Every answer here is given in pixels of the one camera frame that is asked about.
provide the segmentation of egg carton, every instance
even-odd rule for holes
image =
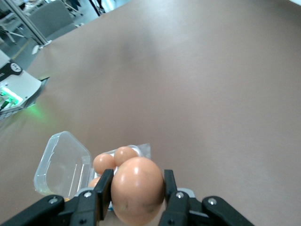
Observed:
[[[141,157],[151,158],[150,144],[129,145]],[[114,155],[115,150],[105,153]],[[90,152],[68,131],[48,141],[36,174],[34,187],[42,195],[57,194],[69,200],[97,177]]]

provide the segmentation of table surface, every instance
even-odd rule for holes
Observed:
[[[36,105],[0,121],[0,222],[42,197],[35,171],[66,130],[93,157],[150,143],[199,200],[300,225],[300,53],[286,0],[134,0],[53,41],[28,69],[50,76]]]

